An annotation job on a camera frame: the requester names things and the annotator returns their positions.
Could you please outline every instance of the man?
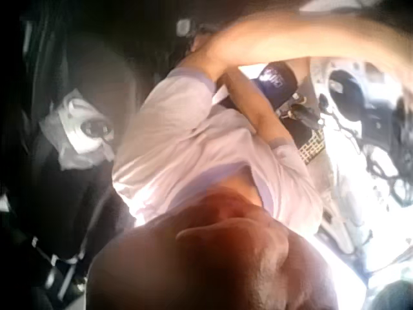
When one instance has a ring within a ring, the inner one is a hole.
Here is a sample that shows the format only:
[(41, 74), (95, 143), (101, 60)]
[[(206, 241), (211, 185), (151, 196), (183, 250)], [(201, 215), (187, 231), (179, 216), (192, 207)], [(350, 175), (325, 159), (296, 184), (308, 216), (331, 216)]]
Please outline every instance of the man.
[[(408, 87), (411, 38), (356, 17), (242, 19), (149, 95), (117, 154), (114, 187), (150, 220), (111, 242), (88, 309), (337, 309), (303, 236), (321, 204), (288, 131), (235, 66), (308, 56), (367, 59)], [(212, 107), (223, 78), (242, 112)]]

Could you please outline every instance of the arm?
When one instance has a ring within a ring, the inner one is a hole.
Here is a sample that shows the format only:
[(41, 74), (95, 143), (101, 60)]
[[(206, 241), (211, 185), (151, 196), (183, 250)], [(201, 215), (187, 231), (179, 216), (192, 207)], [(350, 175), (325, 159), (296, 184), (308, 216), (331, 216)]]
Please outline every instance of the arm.
[(354, 16), (270, 12), (246, 17), (214, 36), (180, 65), (216, 81), (228, 68), (301, 57), (351, 57), (393, 74), (413, 91), (413, 40)]
[(281, 138), (292, 141), (292, 137), (280, 122), (271, 104), (261, 91), (240, 70), (231, 68), (223, 75), (232, 101), (248, 118), (258, 136), (270, 143)]

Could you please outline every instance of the white cloth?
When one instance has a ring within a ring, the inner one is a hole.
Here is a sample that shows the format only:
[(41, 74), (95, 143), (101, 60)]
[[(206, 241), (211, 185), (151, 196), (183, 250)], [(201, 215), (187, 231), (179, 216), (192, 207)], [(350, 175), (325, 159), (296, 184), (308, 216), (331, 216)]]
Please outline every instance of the white cloth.
[(153, 217), (193, 180), (216, 167), (244, 163), (267, 186), (264, 206), (305, 236), (321, 223), (322, 203), (291, 144), (271, 149), (239, 112), (212, 108), (214, 84), (179, 68), (152, 91), (132, 120), (114, 165), (115, 190), (134, 216)]

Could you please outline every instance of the white t-shirt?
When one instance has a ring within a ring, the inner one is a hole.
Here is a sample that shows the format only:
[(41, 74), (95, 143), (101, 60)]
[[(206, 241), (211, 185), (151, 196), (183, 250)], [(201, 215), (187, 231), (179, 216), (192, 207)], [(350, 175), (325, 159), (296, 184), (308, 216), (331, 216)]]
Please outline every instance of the white t-shirt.
[(134, 116), (115, 159), (115, 190), (146, 221), (249, 166), (263, 207), (297, 233), (314, 234), (323, 212), (296, 146), (265, 143), (244, 115), (212, 106), (215, 85), (178, 68)]

